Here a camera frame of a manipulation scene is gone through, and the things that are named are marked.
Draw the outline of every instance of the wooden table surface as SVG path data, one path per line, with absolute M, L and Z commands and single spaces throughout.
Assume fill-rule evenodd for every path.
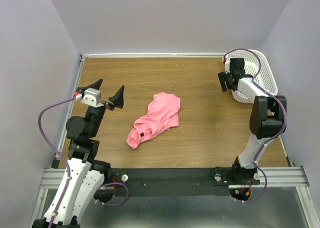
M 107 100 L 125 85 L 123 110 L 105 112 L 95 138 L 100 140 L 95 159 L 113 168 L 230 167 L 249 139 L 252 105 L 222 92 L 217 74 L 223 70 L 220 58 L 87 58 L 79 86 L 103 78 L 101 96 Z M 133 123 L 160 92 L 181 99 L 180 126 L 132 150 L 126 139 Z M 76 103 L 72 115 L 84 116 L 86 110 Z M 69 142 L 64 143 L 64 155 Z M 279 139 L 268 147 L 260 165 L 288 165 Z

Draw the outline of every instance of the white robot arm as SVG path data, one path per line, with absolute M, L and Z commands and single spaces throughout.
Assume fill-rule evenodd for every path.
M 34 221 L 32 228 L 80 228 L 81 218 L 90 200 L 103 183 L 111 180 L 110 164 L 94 160 L 99 141 L 91 138 L 97 135 L 106 109 L 122 109 L 124 86 L 115 96 L 109 97 L 111 102 L 106 102 L 101 101 L 101 84 L 102 79 L 77 89 L 75 100 L 81 99 L 88 109 L 84 118 L 73 116 L 65 125 L 66 137 L 70 139 L 68 166 L 51 206 L 42 219 Z
M 253 104 L 249 122 L 251 135 L 244 151 L 231 168 L 215 171 L 222 174 L 226 185 L 243 184 L 252 179 L 268 145 L 285 131 L 286 98 L 275 96 L 255 83 L 251 75 L 245 74 L 244 61 L 243 58 L 227 59 L 224 61 L 225 72 L 218 74 L 223 91 L 239 91 Z

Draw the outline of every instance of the bolt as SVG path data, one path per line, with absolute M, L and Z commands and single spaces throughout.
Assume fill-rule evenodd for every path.
M 260 175 L 259 175 L 258 173 L 255 173 L 254 176 L 253 176 L 253 178 L 254 178 L 256 181 L 258 181 L 258 180 L 260 180 Z
M 214 176 L 214 179 L 215 179 L 217 182 L 221 181 L 221 175 L 217 173 L 217 174 Z
M 123 181 L 123 182 L 126 182 L 127 180 L 128 180 L 128 175 L 127 174 L 123 174 L 122 176 L 121 176 L 121 180 Z

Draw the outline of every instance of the lavender wall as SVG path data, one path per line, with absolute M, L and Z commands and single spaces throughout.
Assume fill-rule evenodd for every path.
M 290 0 L 262 51 L 287 97 L 288 122 L 283 135 L 288 156 L 303 165 L 320 212 L 320 45 L 319 0 Z
M 289 0 L 52 0 L 81 54 L 261 49 Z
M 0 0 L 0 222 L 29 226 L 44 167 L 53 153 L 37 126 L 40 111 L 70 96 L 79 53 L 50 0 Z M 56 144 L 67 108 L 45 114 Z

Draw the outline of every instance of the white basket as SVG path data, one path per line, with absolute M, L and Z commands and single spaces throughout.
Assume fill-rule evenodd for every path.
M 266 56 L 259 51 L 252 50 L 261 60 L 261 71 L 258 74 L 258 76 L 255 78 L 255 81 L 265 88 L 266 90 L 269 90 L 274 95 L 277 95 L 278 93 L 278 87 L 274 78 L 274 75 L 272 74 L 271 68 L 269 66 L 269 63 L 266 59 Z M 236 57 L 243 57 L 244 58 L 244 69 L 246 74 L 255 75 L 258 72 L 259 69 L 259 63 L 257 58 L 250 52 L 244 51 L 244 50 L 238 50 L 231 52 L 227 55 L 227 58 L 236 58 Z M 238 102 L 242 103 L 251 103 L 251 101 L 242 93 L 239 91 L 232 91 L 232 95 L 234 99 Z

